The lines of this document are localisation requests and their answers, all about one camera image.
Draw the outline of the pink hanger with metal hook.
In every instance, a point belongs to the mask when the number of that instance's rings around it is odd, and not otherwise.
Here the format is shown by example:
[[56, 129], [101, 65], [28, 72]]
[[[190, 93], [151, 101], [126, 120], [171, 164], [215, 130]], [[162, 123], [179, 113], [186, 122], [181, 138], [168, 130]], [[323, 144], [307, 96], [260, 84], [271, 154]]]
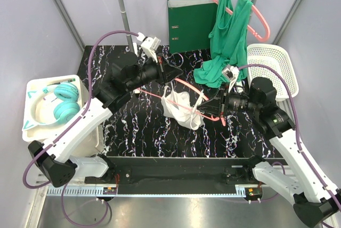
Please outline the pink hanger with metal hook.
[[188, 92], [178, 93], [174, 89], [174, 85], [172, 83], [170, 87], [170, 93], [168, 95], [166, 95], [166, 93], [169, 86], [164, 86], [164, 92], [162, 96], [147, 92], [141, 88], [134, 90], [134, 93], [137, 94], [143, 92], [145, 94], [149, 94], [151, 96], [159, 98], [163, 106], [164, 116], [167, 118], [175, 119], [179, 125], [188, 129], [195, 131], [199, 127], [203, 126], [205, 124], [203, 121], [204, 118], [211, 121], [220, 120], [222, 125], [226, 126], [224, 118], [205, 116], [197, 109], [198, 105], [201, 104], [203, 101], [208, 101], [208, 97], [204, 94], [203, 91], [198, 90], [193, 85], [181, 79], [177, 78], [175, 80], [199, 94], [194, 106], [191, 106], [190, 104], [190, 94]]

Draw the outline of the pink plastic hanger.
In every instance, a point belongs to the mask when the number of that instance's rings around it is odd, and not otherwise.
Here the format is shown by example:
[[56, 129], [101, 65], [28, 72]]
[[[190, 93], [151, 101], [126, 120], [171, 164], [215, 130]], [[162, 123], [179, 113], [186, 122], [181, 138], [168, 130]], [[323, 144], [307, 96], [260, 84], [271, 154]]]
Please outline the pink plastic hanger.
[[[246, 33], [250, 31], [259, 42], [263, 43], [270, 38], [270, 27], [262, 14], [250, 0], [211, 0], [217, 4], [215, 23], [208, 35], [211, 46], [217, 46], [222, 40], [229, 36], [235, 37], [233, 43], [246, 42]], [[254, 12], [260, 19], [265, 29], [262, 37], [249, 25], [250, 14]]]

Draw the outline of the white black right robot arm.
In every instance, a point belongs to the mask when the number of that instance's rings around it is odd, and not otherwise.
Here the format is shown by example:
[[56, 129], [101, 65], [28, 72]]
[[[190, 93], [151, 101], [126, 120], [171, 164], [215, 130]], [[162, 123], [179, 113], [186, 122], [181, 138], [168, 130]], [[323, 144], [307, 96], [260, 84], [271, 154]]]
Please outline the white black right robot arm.
[[249, 113], [253, 125], [280, 152], [296, 178], [275, 170], [261, 157], [251, 157], [242, 170], [243, 180], [268, 185], [293, 206], [302, 223], [315, 227], [340, 210], [340, 188], [313, 159], [294, 122], [277, 106], [276, 95], [270, 79], [256, 77], [247, 94], [222, 88], [198, 110], [217, 117], [230, 111]]

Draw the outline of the green tank top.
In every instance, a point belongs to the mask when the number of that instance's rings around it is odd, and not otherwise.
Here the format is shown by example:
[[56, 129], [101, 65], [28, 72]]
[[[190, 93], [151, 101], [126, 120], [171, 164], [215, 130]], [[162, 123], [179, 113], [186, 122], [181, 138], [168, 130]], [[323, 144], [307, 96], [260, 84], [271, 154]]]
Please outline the green tank top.
[[210, 44], [211, 59], [203, 62], [202, 66], [193, 72], [197, 84], [219, 88], [222, 84], [229, 83], [222, 75], [222, 70], [228, 64], [234, 67], [242, 67], [247, 64], [247, 33], [245, 43], [233, 43], [233, 39], [235, 37], [229, 36], [217, 46]]

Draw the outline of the white tank top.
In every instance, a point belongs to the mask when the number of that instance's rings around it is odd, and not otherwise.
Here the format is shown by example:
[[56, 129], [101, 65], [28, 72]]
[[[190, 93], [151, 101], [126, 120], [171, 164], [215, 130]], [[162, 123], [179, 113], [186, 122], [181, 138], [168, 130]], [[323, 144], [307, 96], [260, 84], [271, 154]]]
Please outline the white tank top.
[[165, 86], [161, 97], [164, 116], [174, 118], [179, 125], [194, 131], [203, 126], [205, 124], [204, 118], [200, 115], [200, 112], [197, 113], [198, 105], [204, 100], [203, 91], [200, 92], [195, 105], [192, 107], [190, 105], [190, 95], [188, 92], [178, 93], [172, 86], [170, 93], [166, 95], [168, 88], [168, 86]]

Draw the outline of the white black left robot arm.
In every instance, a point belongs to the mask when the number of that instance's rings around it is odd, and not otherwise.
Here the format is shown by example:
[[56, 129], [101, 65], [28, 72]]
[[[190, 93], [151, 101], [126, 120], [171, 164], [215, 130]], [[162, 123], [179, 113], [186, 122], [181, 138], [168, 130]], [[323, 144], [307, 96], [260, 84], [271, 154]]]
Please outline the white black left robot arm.
[[44, 142], [34, 140], [28, 145], [33, 164], [56, 188], [76, 177], [96, 177], [103, 183], [110, 183], [116, 174], [113, 162], [102, 154], [77, 158], [72, 155], [74, 149], [129, 102], [135, 89], [153, 81], [165, 85], [182, 73], [161, 56], [148, 58], [139, 65], [137, 55], [132, 52], [118, 55], [112, 61], [107, 80], [90, 94], [86, 106], [65, 124], [63, 132]]

